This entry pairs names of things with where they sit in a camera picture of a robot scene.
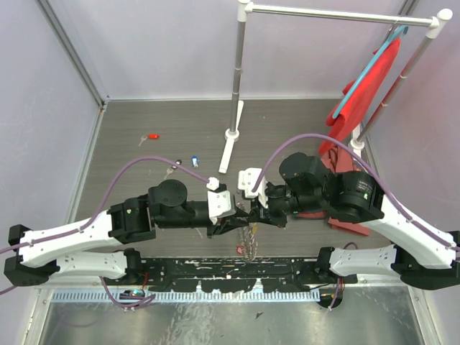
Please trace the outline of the metal disc keyring organizer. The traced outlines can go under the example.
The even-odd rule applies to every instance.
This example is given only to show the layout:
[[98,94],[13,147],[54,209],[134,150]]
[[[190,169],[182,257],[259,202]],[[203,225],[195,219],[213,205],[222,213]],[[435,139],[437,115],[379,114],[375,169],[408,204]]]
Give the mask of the metal disc keyring organizer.
[[258,242],[255,238],[256,234],[251,234],[251,229],[254,224],[257,223],[250,223],[248,226],[238,228],[238,245],[244,245],[246,247],[246,254],[242,255],[245,262],[252,262],[257,256]]

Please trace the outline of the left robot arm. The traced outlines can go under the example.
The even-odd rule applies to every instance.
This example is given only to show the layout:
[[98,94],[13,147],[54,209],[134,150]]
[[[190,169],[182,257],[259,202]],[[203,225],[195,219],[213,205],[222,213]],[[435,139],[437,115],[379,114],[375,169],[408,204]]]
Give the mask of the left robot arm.
[[164,180],[147,194],[112,205],[92,218],[53,229],[31,230],[18,224],[9,230],[14,256],[4,275],[15,287],[70,282],[87,277],[122,280],[135,285],[144,276],[139,252],[98,253],[155,239],[157,229],[205,228],[208,237],[246,226],[248,213],[237,207],[224,184],[208,190],[206,201],[189,201],[179,180]]

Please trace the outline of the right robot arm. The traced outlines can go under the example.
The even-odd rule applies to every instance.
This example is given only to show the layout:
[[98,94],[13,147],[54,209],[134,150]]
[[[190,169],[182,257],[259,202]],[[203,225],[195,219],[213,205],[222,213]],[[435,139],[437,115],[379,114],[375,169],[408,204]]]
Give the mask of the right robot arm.
[[421,290],[459,284],[459,233],[442,232],[402,206],[394,206],[376,179],[362,171],[334,173],[320,158],[296,152],[284,159],[282,185],[261,178],[261,169],[239,171],[238,189],[251,202],[249,222],[284,227],[289,215],[323,211],[329,218],[359,224],[390,244],[377,249],[321,248],[316,277],[330,283],[350,275],[389,275]]

